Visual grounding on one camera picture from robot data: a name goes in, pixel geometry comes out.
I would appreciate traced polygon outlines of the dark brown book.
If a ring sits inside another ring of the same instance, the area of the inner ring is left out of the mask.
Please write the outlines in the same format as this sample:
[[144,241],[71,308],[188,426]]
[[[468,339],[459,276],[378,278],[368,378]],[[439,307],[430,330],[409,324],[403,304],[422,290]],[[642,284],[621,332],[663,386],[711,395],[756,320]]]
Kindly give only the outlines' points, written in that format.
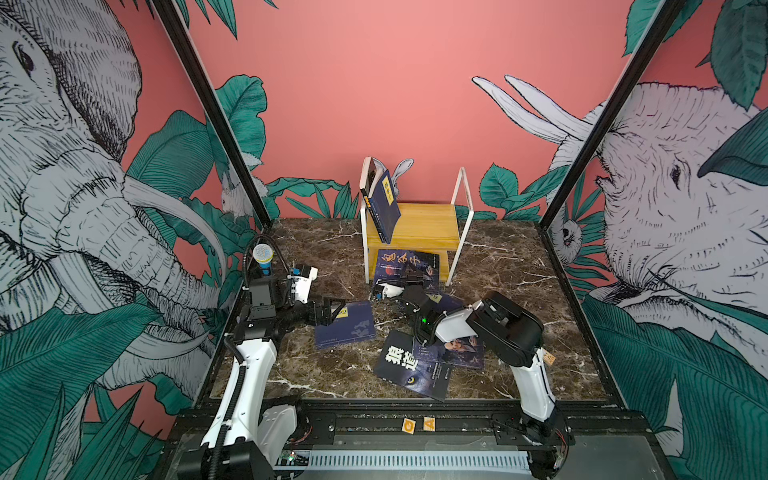
[[377,164],[377,160],[374,157],[366,157],[363,161],[363,171],[361,172],[360,191],[362,194],[363,203],[366,207],[368,215],[373,221],[378,237],[381,241],[384,241],[380,218],[373,203],[373,193],[379,178],[380,168]]

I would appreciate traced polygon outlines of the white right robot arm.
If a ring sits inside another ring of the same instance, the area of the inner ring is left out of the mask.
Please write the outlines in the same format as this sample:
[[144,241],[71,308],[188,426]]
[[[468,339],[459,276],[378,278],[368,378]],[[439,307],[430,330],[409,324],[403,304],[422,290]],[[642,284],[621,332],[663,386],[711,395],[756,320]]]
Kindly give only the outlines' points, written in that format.
[[452,343],[466,340],[468,353],[488,347],[512,371],[523,416],[545,423],[556,399],[549,385],[543,348],[544,326],[529,311],[497,291],[477,302],[448,310],[424,287],[390,284],[382,292],[404,307],[412,332],[394,330],[387,336],[373,373],[378,378],[435,400],[446,398],[455,367],[466,368]]

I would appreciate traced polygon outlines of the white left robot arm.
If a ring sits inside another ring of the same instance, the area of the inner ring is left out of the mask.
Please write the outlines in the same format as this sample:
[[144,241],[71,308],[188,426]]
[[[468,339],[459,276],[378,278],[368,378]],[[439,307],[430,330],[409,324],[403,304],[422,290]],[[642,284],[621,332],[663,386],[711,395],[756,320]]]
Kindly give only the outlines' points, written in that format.
[[283,337],[301,325],[328,326],[346,306],[323,297],[277,308],[252,306],[223,339],[233,355],[232,371],[212,423],[200,446],[185,451],[179,479],[275,479],[274,467],[299,427],[295,401],[263,409],[267,380]]

